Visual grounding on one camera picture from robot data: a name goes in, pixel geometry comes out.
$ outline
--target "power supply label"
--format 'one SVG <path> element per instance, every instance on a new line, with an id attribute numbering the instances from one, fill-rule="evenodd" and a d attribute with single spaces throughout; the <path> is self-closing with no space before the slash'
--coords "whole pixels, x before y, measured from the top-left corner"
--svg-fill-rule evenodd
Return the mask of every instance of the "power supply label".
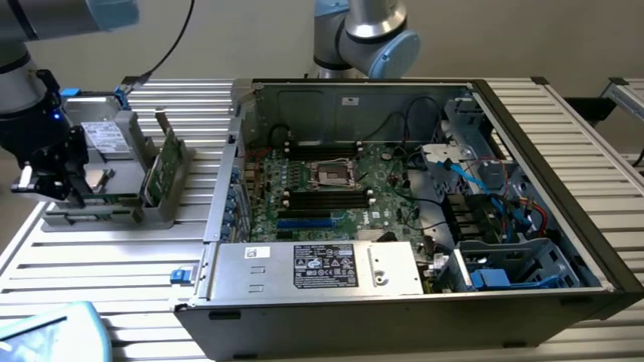
<path id="1" fill-rule="evenodd" d="M 353 244 L 294 245 L 293 269 L 297 289 L 358 286 Z"/>

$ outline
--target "aluminum profile table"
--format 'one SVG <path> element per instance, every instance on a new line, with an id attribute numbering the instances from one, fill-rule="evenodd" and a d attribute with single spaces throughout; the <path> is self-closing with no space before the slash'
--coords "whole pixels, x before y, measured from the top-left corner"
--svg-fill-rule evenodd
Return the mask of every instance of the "aluminum profile table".
<path id="1" fill-rule="evenodd" d="M 549 86 L 529 78 L 487 82 L 621 258 L 644 280 L 641 177 L 629 172 L 633 169 Z M 169 310 L 167 299 L 185 299 L 191 288 L 170 287 L 167 275 L 201 256 L 219 147 L 230 120 L 230 87 L 230 81 L 150 81 L 131 94 L 145 134 L 159 142 L 153 109 L 162 106 L 177 134 L 197 149 L 175 225 L 153 232 L 42 233 L 38 216 L 46 205 L 38 204 L 0 258 L 0 326 L 83 299 L 101 313 L 114 360 L 206 361 Z M 538 348 L 327 360 L 597 359 L 644 360 L 644 302 L 606 321 L 578 323 Z"/>
<path id="2" fill-rule="evenodd" d="M 644 122 L 644 79 L 610 78 L 601 94 Z"/>

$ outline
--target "blue tab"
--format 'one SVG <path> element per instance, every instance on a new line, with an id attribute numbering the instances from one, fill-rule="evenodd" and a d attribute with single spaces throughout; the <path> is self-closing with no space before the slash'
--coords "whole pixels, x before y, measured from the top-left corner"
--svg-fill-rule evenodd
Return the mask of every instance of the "blue tab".
<path id="1" fill-rule="evenodd" d="M 79 88 L 65 88 L 59 91 L 62 97 L 74 97 L 79 93 Z"/>
<path id="2" fill-rule="evenodd" d="M 170 284 L 187 284 L 190 283 L 190 272 L 183 269 L 171 271 Z"/>

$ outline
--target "light blue object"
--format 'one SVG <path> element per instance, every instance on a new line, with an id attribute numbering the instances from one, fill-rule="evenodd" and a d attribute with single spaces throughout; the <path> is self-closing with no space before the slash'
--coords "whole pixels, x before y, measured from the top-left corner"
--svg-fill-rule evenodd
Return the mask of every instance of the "light blue object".
<path id="1" fill-rule="evenodd" d="M 419 52 L 419 36 L 413 30 L 401 32 L 385 45 L 370 65 L 369 78 L 401 78 Z"/>
<path id="2" fill-rule="evenodd" d="M 341 13 L 349 10 L 347 0 L 315 0 L 314 16 L 322 17 L 329 14 Z"/>
<path id="3" fill-rule="evenodd" d="M 79 88 L 65 88 L 59 91 L 59 96 L 74 97 L 79 93 Z"/>
<path id="4" fill-rule="evenodd" d="M 173 270 L 170 273 L 170 284 L 190 284 L 193 271 L 193 267 Z"/>
<path id="5" fill-rule="evenodd" d="M 511 284 L 502 269 L 478 269 L 469 274 L 475 290 L 529 290 L 558 287 L 558 275 L 550 275 L 541 281 Z"/>
<path id="6" fill-rule="evenodd" d="M 121 104 L 121 109 L 125 111 L 129 111 L 129 102 L 127 102 L 127 94 L 125 91 L 121 89 L 119 86 L 113 88 L 113 95 L 115 96 L 118 103 Z"/>
<path id="7" fill-rule="evenodd" d="M 138 23 L 135 0 L 85 0 L 99 31 Z"/>
<path id="8" fill-rule="evenodd" d="M 469 278 L 471 279 L 471 285 L 475 290 L 510 288 L 510 281 L 502 269 L 478 269 L 469 274 Z"/>
<path id="9" fill-rule="evenodd" d="M 0 341 L 2 361 L 111 360 L 107 332 L 89 302 L 73 302 L 1 328 Z"/>

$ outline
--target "black cable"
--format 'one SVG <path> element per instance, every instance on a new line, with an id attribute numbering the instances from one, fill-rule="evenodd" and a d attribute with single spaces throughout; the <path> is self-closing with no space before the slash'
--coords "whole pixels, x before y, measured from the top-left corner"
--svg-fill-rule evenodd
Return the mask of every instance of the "black cable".
<path id="1" fill-rule="evenodd" d="M 283 128 L 286 131 L 286 134 L 290 135 L 290 127 L 286 124 L 282 124 L 282 123 L 274 124 L 269 129 L 269 138 L 266 142 L 269 147 L 273 147 L 273 133 L 277 130 L 277 128 Z"/>
<path id="2" fill-rule="evenodd" d="M 406 220 L 403 221 L 403 225 L 410 228 L 410 230 L 414 230 L 417 232 L 422 232 L 423 230 L 427 230 L 427 229 L 433 229 L 435 228 L 437 226 L 442 225 L 442 224 L 446 224 L 446 221 L 441 221 L 441 222 L 437 222 L 435 224 L 427 226 L 426 228 L 414 228 L 413 226 L 409 225 L 409 220 L 407 220 L 407 217 L 406 217 Z"/>
<path id="3" fill-rule="evenodd" d="M 389 123 L 389 121 L 393 119 L 393 116 L 397 115 L 398 117 L 401 117 L 403 119 L 403 114 L 401 112 L 391 112 L 389 113 L 389 115 L 386 116 L 386 118 L 383 119 L 383 122 L 379 124 L 379 126 L 374 129 L 373 132 L 370 132 L 363 138 L 362 138 L 362 141 L 366 141 L 369 140 L 383 128 L 383 126 L 386 126 L 386 123 Z"/>
<path id="4" fill-rule="evenodd" d="M 421 100 L 427 100 L 429 102 L 433 103 L 433 106 L 435 107 L 435 127 L 439 127 L 438 122 L 441 121 L 441 107 L 438 106 L 438 102 L 430 96 L 415 97 L 409 103 L 409 106 L 406 107 L 406 112 L 403 113 L 403 133 L 402 133 L 403 142 L 406 142 L 407 138 L 410 137 L 409 115 L 411 114 L 411 108 L 415 105 L 415 103 L 419 102 Z"/>
<path id="5" fill-rule="evenodd" d="M 637 160 L 634 160 L 633 162 L 633 167 L 637 167 L 639 165 L 641 160 L 644 160 L 644 149 L 641 149 L 639 157 L 637 157 Z"/>
<path id="6" fill-rule="evenodd" d="M 191 12 L 194 10 L 194 0 L 190 0 L 190 7 L 187 9 L 187 15 L 185 17 L 185 21 L 182 22 L 182 27 L 181 27 L 181 31 L 178 32 L 178 36 L 174 40 L 174 43 L 171 44 L 171 47 L 170 49 L 167 50 L 167 52 L 165 53 L 165 55 L 162 56 L 161 60 L 158 61 L 158 63 L 155 64 L 155 66 L 151 67 L 150 70 L 147 70 L 145 73 L 142 73 L 133 86 L 130 87 L 129 91 L 127 91 L 127 94 L 129 92 L 133 91 L 134 87 L 135 86 L 141 86 L 143 85 L 143 83 L 147 82 L 149 78 L 151 77 L 151 74 L 157 71 L 157 69 L 161 67 L 161 65 L 163 64 L 163 62 L 167 60 L 167 58 L 170 57 L 171 53 L 174 52 L 174 49 L 177 48 L 178 46 L 178 43 L 181 42 L 181 39 L 182 39 L 182 36 L 185 34 L 185 31 L 187 29 L 187 25 L 190 24 L 190 19 L 191 19 Z"/>
<path id="7" fill-rule="evenodd" d="M 391 190 L 393 190 L 393 193 L 395 193 L 395 195 L 398 195 L 401 198 L 403 198 L 407 201 L 430 202 L 431 204 L 439 207 L 442 206 L 438 201 L 430 200 L 427 198 L 413 198 L 411 196 L 402 195 L 394 188 L 391 188 Z"/>

